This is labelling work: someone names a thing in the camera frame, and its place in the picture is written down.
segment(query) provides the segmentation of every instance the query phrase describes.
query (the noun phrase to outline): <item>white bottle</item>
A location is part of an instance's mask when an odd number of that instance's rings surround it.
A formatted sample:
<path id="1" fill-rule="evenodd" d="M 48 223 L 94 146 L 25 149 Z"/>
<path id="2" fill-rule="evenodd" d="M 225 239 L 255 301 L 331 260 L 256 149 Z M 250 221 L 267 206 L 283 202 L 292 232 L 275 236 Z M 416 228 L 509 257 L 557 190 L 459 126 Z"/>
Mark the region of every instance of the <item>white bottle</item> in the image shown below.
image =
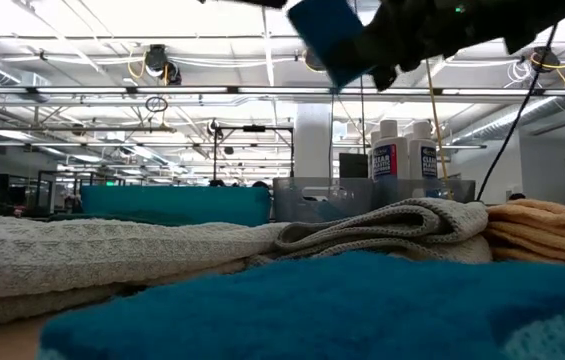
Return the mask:
<path id="1" fill-rule="evenodd" d="M 398 122 L 380 122 L 380 140 L 373 144 L 373 179 L 409 178 L 408 142 L 398 137 Z"/>
<path id="2" fill-rule="evenodd" d="M 409 142 L 409 168 L 411 180 L 438 178 L 437 145 L 431 140 L 431 125 L 428 121 L 413 124 L 413 140 Z M 437 190 L 415 190 L 414 197 L 435 196 Z"/>
<path id="3" fill-rule="evenodd" d="M 369 154 L 369 179 L 373 179 L 373 148 L 375 143 L 380 140 L 380 131 L 371 131 L 371 153 Z"/>

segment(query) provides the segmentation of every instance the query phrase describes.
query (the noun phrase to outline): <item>ceiling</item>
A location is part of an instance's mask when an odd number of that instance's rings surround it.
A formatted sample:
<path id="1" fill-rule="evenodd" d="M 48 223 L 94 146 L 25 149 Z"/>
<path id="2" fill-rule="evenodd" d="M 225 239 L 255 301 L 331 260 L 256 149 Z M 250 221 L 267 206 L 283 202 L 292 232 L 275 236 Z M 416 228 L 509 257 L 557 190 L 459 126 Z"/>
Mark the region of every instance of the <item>ceiling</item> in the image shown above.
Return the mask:
<path id="1" fill-rule="evenodd" d="M 141 56 L 150 44 L 167 46 L 169 56 L 176 60 L 182 74 L 183 86 L 330 85 L 325 74 L 309 70 L 302 61 L 304 44 L 284 11 L 210 0 L 206 4 L 196 0 L 35 0 L 30 2 L 31 10 L 26 10 L 26 5 L 16 2 L 0 0 L 0 68 L 7 72 L 33 72 L 54 86 L 133 86 L 134 82 L 140 86 L 159 85 L 146 72 L 135 79 L 128 70 L 128 60 Z M 373 12 L 363 11 L 359 16 L 366 23 L 372 18 Z M 547 36 L 548 30 L 517 54 L 508 55 L 503 42 L 494 40 L 463 49 L 446 61 L 434 59 L 434 86 L 522 88 L 527 82 L 520 79 L 528 79 L 530 72 L 522 65 L 515 67 L 512 62 L 520 55 L 528 54 L 531 48 L 544 45 Z M 565 64 L 565 20 L 559 24 L 553 48 Z M 133 62 L 131 66 L 136 73 L 140 72 L 139 62 Z M 540 84 L 545 88 L 564 87 L 555 72 L 543 75 Z M 364 86 L 372 87 L 369 78 L 365 77 Z M 426 87 L 425 66 L 401 74 L 394 86 Z M 205 106 L 199 106 L 195 100 L 194 96 L 179 96 L 176 103 L 182 105 L 172 106 L 165 112 L 165 124 L 177 132 L 136 131 L 125 136 L 135 142 L 203 143 L 208 140 L 205 138 L 206 126 L 211 119 L 217 119 L 226 126 L 293 126 L 297 116 L 298 101 L 293 98 L 247 99 L 236 105 L 231 103 L 239 100 L 235 97 L 206 96 L 208 105 Z M 447 135 L 461 131 L 504 106 L 489 104 L 487 100 L 477 104 L 438 103 L 437 113 Z M 72 106 L 53 113 L 57 109 L 40 107 L 41 115 L 38 116 L 46 118 L 51 115 L 45 122 L 47 126 L 81 122 L 93 126 L 126 127 L 140 123 L 137 112 L 141 117 L 148 116 L 145 109 L 131 106 Z M 20 119 L 34 118 L 34 108 L 31 106 L 8 106 L 5 111 Z M 409 101 L 409 98 L 367 101 L 364 106 L 358 99 L 338 101 L 336 98 L 333 116 L 347 123 L 346 136 L 336 139 L 336 143 L 360 144 L 359 119 L 363 117 L 368 138 L 370 131 L 382 119 L 397 119 L 405 127 L 413 120 L 431 119 L 433 111 L 429 102 Z M 152 125 L 158 126 L 161 121 L 155 119 Z M 272 132 L 236 132 L 226 141 L 281 142 L 279 137 Z M 207 174 L 207 165 L 211 165 L 205 159 L 204 151 L 182 148 L 154 150 L 169 161 L 205 165 L 190 166 L 193 173 Z M 288 153 L 289 150 L 284 147 L 258 151 L 236 149 L 235 154 L 226 157 L 286 160 Z M 251 170 L 270 177 L 284 176 L 288 174 L 287 169 L 280 166 Z M 235 176 L 237 173 L 230 174 L 231 178 Z"/>

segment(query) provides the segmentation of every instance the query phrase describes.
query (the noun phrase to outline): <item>teal container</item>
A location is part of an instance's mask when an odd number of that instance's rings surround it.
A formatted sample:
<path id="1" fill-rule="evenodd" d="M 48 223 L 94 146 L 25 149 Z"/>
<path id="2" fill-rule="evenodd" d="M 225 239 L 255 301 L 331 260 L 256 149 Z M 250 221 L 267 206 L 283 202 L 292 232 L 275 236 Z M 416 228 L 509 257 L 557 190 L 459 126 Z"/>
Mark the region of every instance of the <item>teal container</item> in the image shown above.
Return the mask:
<path id="1" fill-rule="evenodd" d="M 166 226 L 225 222 L 258 226 L 269 222 L 265 188 L 84 186 L 85 214 L 137 219 Z"/>

